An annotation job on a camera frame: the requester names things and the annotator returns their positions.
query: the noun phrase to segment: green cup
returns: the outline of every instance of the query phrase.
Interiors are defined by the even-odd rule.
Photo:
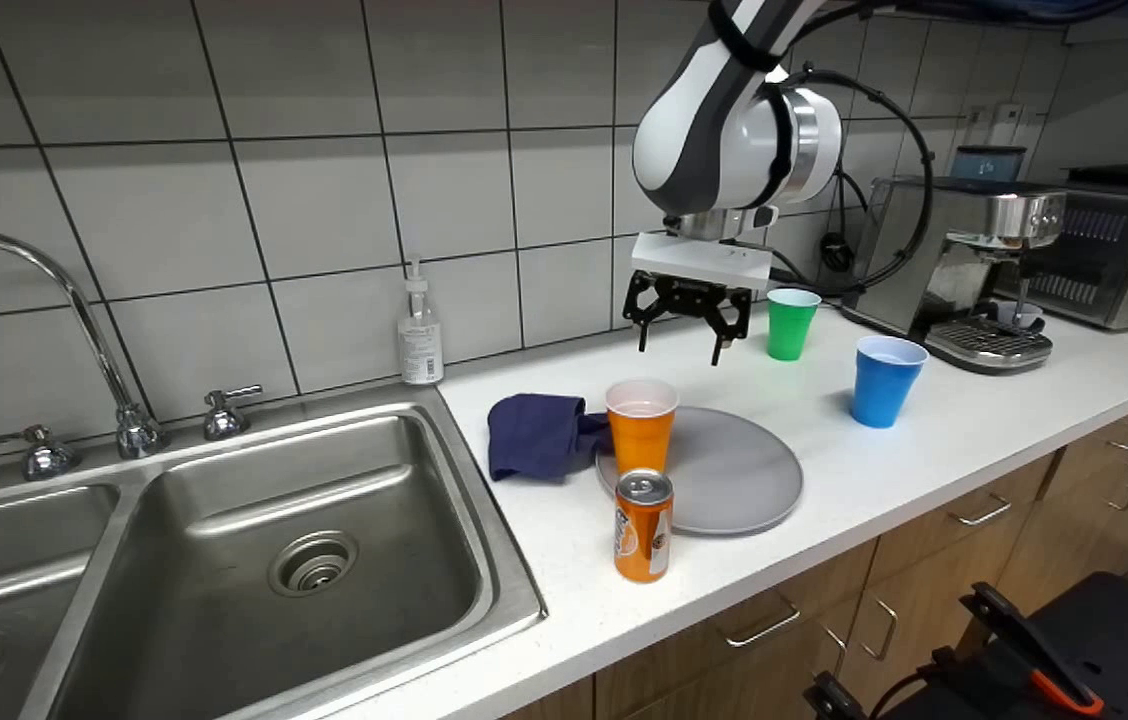
[[[804,287],[767,292],[767,356],[799,360],[822,296]]]

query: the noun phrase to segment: soap dispenser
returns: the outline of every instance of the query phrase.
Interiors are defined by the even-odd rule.
[[[404,322],[400,322],[400,379],[404,384],[439,384],[443,379],[443,331],[431,309],[431,284],[419,274],[419,259],[409,259],[404,274]]]

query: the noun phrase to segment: blue cup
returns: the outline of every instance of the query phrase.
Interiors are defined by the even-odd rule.
[[[867,336],[855,345],[851,417],[867,429],[892,429],[919,370],[925,350],[902,336]]]

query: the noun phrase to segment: can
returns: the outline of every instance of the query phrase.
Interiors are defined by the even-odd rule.
[[[615,486],[611,565],[636,585],[652,585],[673,562],[673,481],[662,472],[625,472]]]

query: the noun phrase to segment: sink drain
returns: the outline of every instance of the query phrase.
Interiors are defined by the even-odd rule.
[[[292,542],[275,557],[273,585],[285,598],[320,598],[336,582],[346,582],[346,572],[353,565],[357,565],[357,544],[346,532],[336,532],[336,530],[320,530],[320,532],[308,532],[308,536]]]

